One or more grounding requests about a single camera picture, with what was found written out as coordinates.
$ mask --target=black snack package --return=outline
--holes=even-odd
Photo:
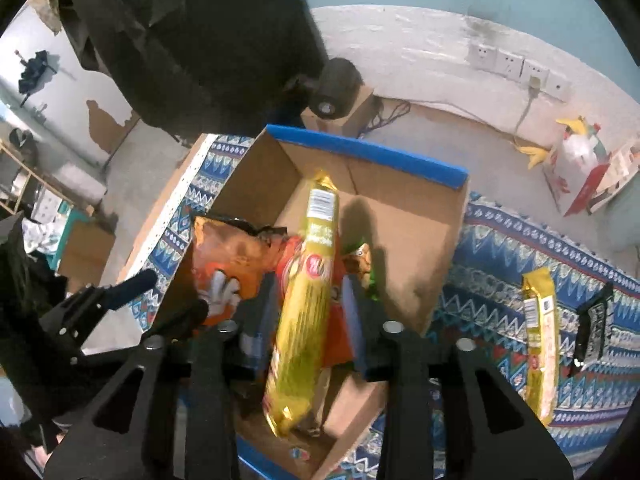
[[[569,377],[596,363],[609,347],[613,326],[613,282],[577,309],[578,333]]]

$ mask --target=brown cardboard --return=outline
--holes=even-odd
[[[364,238],[371,245],[376,281],[388,314],[424,332],[462,225],[466,184],[451,189],[372,162],[280,143],[263,132],[220,190],[210,212],[243,217],[257,226],[286,226],[295,233],[308,200],[307,179],[319,170],[326,171],[338,187],[342,244]],[[156,322],[196,297],[189,254],[167,290]],[[332,382],[340,373],[338,387],[329,387],[323,409],[316,409],[324,418],[319,436],[301,431],[287,438],[273,436],[255,400],[249,405],[239,401],[242,410],[234,415],[236,431],[298,478],[323,480],[357,445],[386,402],[385,383],[365,383],[340,368],[332,370]],[[309,460],[293,458],[293,447],[308,451]]]
[[[357,137],[360,130],[369,124],[369,121],[375,113],[373,88],[361,85],[358,95],[353,102],[353,107],[345,117],[333,121],[321,119],[309,108],[306,108],[300,114],[300,117],[302,118],[302,122],[305,123],[307,130],[343,137]]]
[[[77,221],[71,226],[58,266],[58,273],[69,279],[68,292],[100,283],[114,240],[95,222]]]

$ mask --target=brown stain on wall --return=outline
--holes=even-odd
[[[140,120],[140,116],[132,110],[131,117],[120,125],[109,113],[102,110],[96,101],[89,99],[86,106],[89,110],[89,136],[100,149],[110,155],[118,149],[120,143]]]

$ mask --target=red logo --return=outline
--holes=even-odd
[[[306,259],[306,273],[312,278],[319,278],[324,271],[324,263],[322,262],[322,256],[318,254],[310,254]]]

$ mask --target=black speaker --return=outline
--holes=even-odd
[[[311,95],[309,108],[323,119],[339,119],[348,115],[362,84],[360,72],[353,63],[341,57],[326,62],[318,87]]]

